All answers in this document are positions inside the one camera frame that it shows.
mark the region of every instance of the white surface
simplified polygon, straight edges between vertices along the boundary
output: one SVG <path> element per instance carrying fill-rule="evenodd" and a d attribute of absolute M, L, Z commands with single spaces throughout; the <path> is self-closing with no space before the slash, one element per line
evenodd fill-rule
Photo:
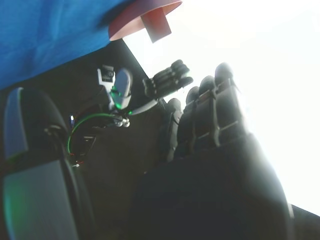
<path fill-rule="evenodd" d="M 172 34 L 124 40 L 149 77 L 182 59 L 194 83 L 231 65 L 255 133 L 287 199 L 320 215 L 320 1 L 185 0 L 167 16 Z"/>

